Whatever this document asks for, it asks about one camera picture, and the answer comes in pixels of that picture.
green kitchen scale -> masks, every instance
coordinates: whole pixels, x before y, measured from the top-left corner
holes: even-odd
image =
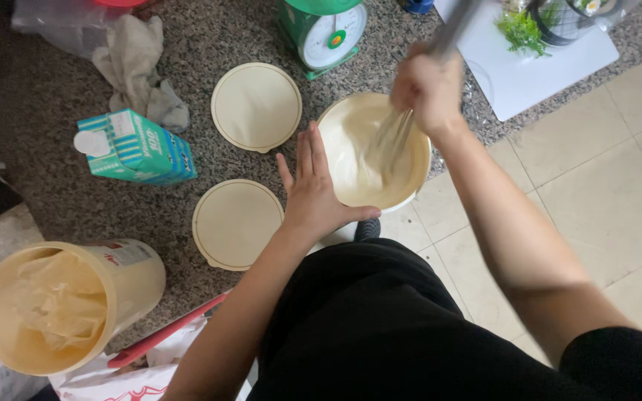
[[[363,0],[277,0],[287,46],[299,56],[307,79],[325,74],[358,53],[368,20]]]

rag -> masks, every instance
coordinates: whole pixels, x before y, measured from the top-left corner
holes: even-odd
[[[156,69],[163,53],[160,17],[142,22],[121,16],[108,28],[107,39],[108,47],[94,50],[93,62],[113,87],[111,113],[130,108],[169,132],[184,131],[190,125],[189,108]]]

countertop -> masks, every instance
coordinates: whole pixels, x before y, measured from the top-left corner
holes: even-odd
[[[191,111],[191,125],[180,136],[191,144],[199,178],[169,188],[145,186],[92,176],[72,138],[76,121],[107,112],[111,87],[89,61],[55,49],[35,36],[6,33],[0,51],[1,150],[6,179],[23,196],[49,241],[85,243],[109,238],[135,238],[152,246],[165,262],[167,287],[160,304],[112,339],[117,351],[141,339],[234,287],[242,277],[209,267],[191,232],[191,218],[200,197],[217,183],[233,178],[255,180],[285,204],[274,152],[294,160],[295,142],[259,154],[228,143],[215,129],[210,97],[218,79],[247,62],[271,63],[295,79],[303,100],[301,127],[328,105],[363,92],[389,93],[397,61],[408,43],[426,39],[440,22],[404,13],[395,0],[367,0],[368,25],[360,52],[349,62],[315,81],[307,81],[284,49],[270,1],[167,0],[161,13],[165,50],[158,72],[170,78]],[[642,5],[611,32],[620,59],[583,81],[552,96],[517,117],[500,123],[475,87],[466,99],[466,115],[486,145],[533,123],[571,100],[642,62]],[[444,164],[435,155],[431,176]]]

teal milk carton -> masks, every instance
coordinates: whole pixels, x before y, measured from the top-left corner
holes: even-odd
[[[74,146],[94,176],[170,186],[197,177],[190,144],[129,108],[78,122]]]

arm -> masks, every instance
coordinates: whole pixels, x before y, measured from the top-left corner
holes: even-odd
[[[556,228],[500,168],[459,113],[461,59],[443,66],[416,46],[392,100],[445,158],[489,271],[534,339],[558,365],[569,342],[628,321],[593,285]]]
[[[277,154],[287,193],[284,223],[185,353],[166,400],[234,400],[257,354],[281,292],[311,247],[351,221],[379,217],[336,199],[316,123],[300,133],[296,181]]]

